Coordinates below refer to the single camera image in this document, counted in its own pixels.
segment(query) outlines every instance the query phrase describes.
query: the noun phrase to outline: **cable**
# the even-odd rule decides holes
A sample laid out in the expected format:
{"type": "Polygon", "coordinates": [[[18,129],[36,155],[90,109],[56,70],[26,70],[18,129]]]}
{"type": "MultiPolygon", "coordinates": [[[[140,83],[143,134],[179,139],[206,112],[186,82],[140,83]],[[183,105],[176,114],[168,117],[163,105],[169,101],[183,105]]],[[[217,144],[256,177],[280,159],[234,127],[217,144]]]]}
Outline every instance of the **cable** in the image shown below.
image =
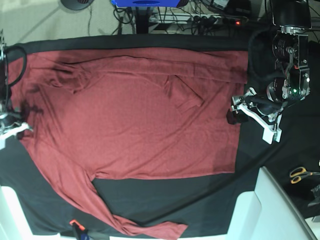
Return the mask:
{"type": "Polygon", "coordinates": [[[196,14],[199,14],[199,15],[204,14],[204,11],[202,11],[201,9],[201,2],[199,1],[199,5],[198,5],[197,0],[193,0],[193,3],[195,5],[196,14]]]}
{"type": "Polygon", "coordinates": [[[27,53],[26,53],[25,49],[21,46],[13,45],[13,46],[8,47],[5,51],[5,53],[7,54],[13,50],[21,51],[22,58],[23,58],[23,65],[22,65],[22,70],[21,70],[19,76],[16,78],[16,80],[14,80],[12,83],[8,84],[9,88],[12,88],[14,85],[16,85],[22,79],[22,77],[25,74],[25,71],[27,69],[27,53]]]}
{"type": "Polygon", "coordinates": [[[273,151],[270,151],[269,148],[263,151],[256,158],[250,160],[249,163],[247,163],[241,169],[237,169],[235,173],[231,174],[226,179],[215,182],[214,186],[210,187],[209,189],[204,189],[196,198],[191,199],[186,203],[180,204],[180,206],[174,207],[173,209],[166,209],[166,211],[164,211],[160,215],[143,222],[142,225],[149,226],[165,222],[167,219],[175,219],[177,217],[177,213],[179,213],[180,211],[188,209],[190,206],[207,202],[211,196],[230,186],[250,171],[257,170],[263,167],[270,159],[274,158],[274,156],[278,154],[284,146],[286,146],[286,143],[275,144],[273,151]]]}
{"type": "Polygon", "coordinates": [[[192,16],[192,14],[186,10],[184,10],[182,7],[177,7],[177,9],[182,10],[184,13],[189,14],[191,16],[192,19],[194,19],[194,16],[192,16]]]}
{"type": "Polygon", "coordinates": [[[267,20],[267,22],[269,23],[267,0],[264,0],[264,12],[265,12],[266,20],[267,20]]]}
{"type": "Polygon", "coordinates": [[[254,60],[253,60],[253,46],[254,46],[254,40],[257,38],[258,35],[260,35],[261,33],[264,32],[270,32],[271,28],[268,26],[267,28],[263,28],[260,30],[255,31],[248,42],[248,68],[250,70],[250,72],[253,74],[253,76],[258,80],[258,81],[267,81],[267,80],[271,80],[274,79],[276,77],[284,77],[282,72],[279,71],[274,71],[266,76],[261,76],[257,73],[257,71],[255,70],[255,66],[254,66],[254,60]]]}
{"type": "Polygon", "coordinates": [[[91,19],[92,19],[92,4],[90,4],[90,6],[89,6],[89,14],[90,14],[90,18],[88,21],[88,36],[91,36],[90,35],[90,25],[91,25],[91,19]]]}
{"type": "Polygon", "coordinates": [[[5,71],[6,71],[6,90],[5,90],[5,102],[4,102],[4,110],[7,109],[9,103],[9,64],[8,64],[8,57],[5,55],[5,71]]]}
{"type": "Polygon", "coordinates": [[[115,34],[115,32],[119,29],[120,27],[118,26],[112,33],[111,33],[111,36],[113,35],[113,34],[115,34]]]}
{"type": "Polygon", "coordinates": [[[317,39],[318,43],[320,44],[320,40],[319,40],[319,38],[318,38],[318,36],[316,35],[315,32],[320,32],[320,30],[307,30],[307,31],[304,31],[303,34],[304,34],[304,33],[313,33],[313,35],[314,35],[315,38],[317,39]]]}
{"type": "Polygon", "coordinates": [[[160,22],[163,24],[162,17],[161,17],[161,13],[160,13],[160,7],[158,7],[158,12],[159,12],[160,22]]]}
{"type": "Polygon", "coordinates": [[[164,16],[163,16],[163,21],[166,21],[167,10],[168,10],[168,8],[165,7],[164,16]]]}
{"type": "Polygon", "coordinates": [[[320,17],[320,14],[312,6],[309,5],[309,8],[311,8],[320,17]]]}
{"type": "Polygon", "coordinates": [[[130,14],[128,11],[129,11],[128,8],[117,8],[117,6],[114,6],[113,16],[115,17],[115,19],[118,20],[118,22],[120,22],[122,24],[131,24],[134,16],[133,16],[133,14],[130,14]],[[119,17],[116,15],[116,13],[118,13],[118,14],[124,13],[124,15],[128,16],[129,20],[123,21],[123,20],[119,19],[119,17]]]}
{"type": "Polygon", "coordinates": [[[178,17],[177,17],[176,14],[174,14],[174,12],[172,11],[172,7],[169,8],[169,11],[170,11],[171,14],[175,17],[175,19],[176,19],[176,25],[178,26],[178,28],[176,29],[175,33],[177,33],[178,29],[180,29],[182,32],[184,32],[185,29],[184,29],[183,26],[181,26],[181,25],[179,24],[178,17]]]}

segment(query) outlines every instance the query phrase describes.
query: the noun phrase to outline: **black cloth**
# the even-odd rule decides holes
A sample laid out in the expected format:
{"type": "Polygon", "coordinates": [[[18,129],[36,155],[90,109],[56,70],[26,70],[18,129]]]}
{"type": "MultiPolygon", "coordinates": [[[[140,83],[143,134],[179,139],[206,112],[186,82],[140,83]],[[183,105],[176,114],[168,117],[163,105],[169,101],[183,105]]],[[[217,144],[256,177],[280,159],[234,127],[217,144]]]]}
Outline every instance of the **black cloth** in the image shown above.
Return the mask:
{"type": "MultiPolygon", "coordinates": [[[[141,47],[172,47],[194,51],[248,49],[248,40],[227,37],[186,35],[98,36],[21,44],[28,53],[68,49],[119,49],[141,47]]],[[[254,44],[256,71],[272,71],[274,58],[268,40],[254,44]]],[[[310,189],[320,184],[319,178],[309,178],[291,185],[288,173],[295,167],[319,170],[320,127],[320,50],[310,44],[310,86],[307,99],[287,109],[280,127],[280,143],[272,145],[262,140],[263,129],[254,121],[241,125],[236,157],[236,172],[212,176],[169,180],[107,180],[95,179],[94,186],[110,210],[141,225],[163,221],[188,224],[182,237],[226,234],[236,199],[255,188],[259,167],[266,163],[287,191],[305,218],[320,213],[320,205],[307,208],[312,200],[310,189]]],[[[12,61],[18,52],[9,56],[12,61]]],[[[263,89],[249,74],[248,85],[263,89]]],[[[124,237],[93,216],[79,211],[60,198],[39,173],[23,146],[14,138],[0,151],[0,184],[12,187],[18,195],[27,221],[34,234],[51,235],[70,231],[69,221],[77,219],[92,231],[124,237]]]]}

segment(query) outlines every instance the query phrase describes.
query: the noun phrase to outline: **orange clip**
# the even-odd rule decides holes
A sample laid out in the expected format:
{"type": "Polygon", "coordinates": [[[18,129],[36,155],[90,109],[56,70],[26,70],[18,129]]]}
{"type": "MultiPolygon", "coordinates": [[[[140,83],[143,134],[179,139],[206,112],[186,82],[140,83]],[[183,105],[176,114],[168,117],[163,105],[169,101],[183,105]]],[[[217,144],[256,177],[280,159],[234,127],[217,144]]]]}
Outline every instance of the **orange clip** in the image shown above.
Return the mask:
{"type": "Polygon", "coordinates": [[[75,220],[75,219],[73,219],[73,220],[71,220],[70,222],[69,222],[69,224],[72,226],[73,224],[77,224],[78,225],[78,227],[79,227],[79,229],[81,230],[81,231],[84,231],[84,230],[86,230],[86,228],[84,227],[84,226],[82,226],[77,220],[75,220]]]}

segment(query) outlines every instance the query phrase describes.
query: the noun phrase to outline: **orange scissor handle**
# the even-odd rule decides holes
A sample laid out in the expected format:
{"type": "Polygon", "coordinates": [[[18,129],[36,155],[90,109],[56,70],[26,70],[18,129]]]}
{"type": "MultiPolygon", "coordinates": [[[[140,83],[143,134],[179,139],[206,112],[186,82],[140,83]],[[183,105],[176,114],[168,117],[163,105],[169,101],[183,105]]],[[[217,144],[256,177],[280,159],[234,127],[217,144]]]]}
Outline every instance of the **orange scissor handle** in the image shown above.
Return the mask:
{"type": "Polygon", "coordinates": [[[82,226],[77,220],[75,220],[75,219],[73,219],[73,220],[71,220],[70,222],[69,222],[69,224],[72,226],[73,224],[76,224],[76,225],[78,225],[78,227],[79,227],[79,229],[81,230],[81,231],[84,231],[84,230],[86,230],[86,228],[84,227],[84,226],[82,226]]]}
{"type": "Polygon", "coordinates": [[[297,167],[295,170],[290,172],[290,178],[297,177],[297,176],[304,174],[306,172],[307,172],[307,169],[305,167],[303,167],[303,166],[297,167]]]}
{"type": "Polygon", "coordinates": [[[297,184],[298,182],[300,182],[302,180],[302,178],[300,176],[295,176],[294,178],[292,178],[290,180],[291,184],[297,184]]]}

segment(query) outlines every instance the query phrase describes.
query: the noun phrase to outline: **red shirt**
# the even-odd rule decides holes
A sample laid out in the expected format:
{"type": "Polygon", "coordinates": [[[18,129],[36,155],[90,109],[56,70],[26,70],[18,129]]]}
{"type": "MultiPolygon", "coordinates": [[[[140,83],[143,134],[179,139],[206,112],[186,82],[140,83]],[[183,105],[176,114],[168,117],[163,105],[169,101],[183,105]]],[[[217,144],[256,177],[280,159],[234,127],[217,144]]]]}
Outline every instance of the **red shirt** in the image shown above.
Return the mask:
{"type": "MultiPolygon", "coordinates": [[[[10,81],[21,63],[9,65],[10,81]]],[[[231,96],[244,90],[247,64],[247,52],[174,48],[30,54],[12,89],[14,106],[34,129],[21,142],[76,208],[129,236],[175,240],[186,225],[140,227],[113,215],[92,180],[233,172],[240,127],[226,113],[231,96]]]]}

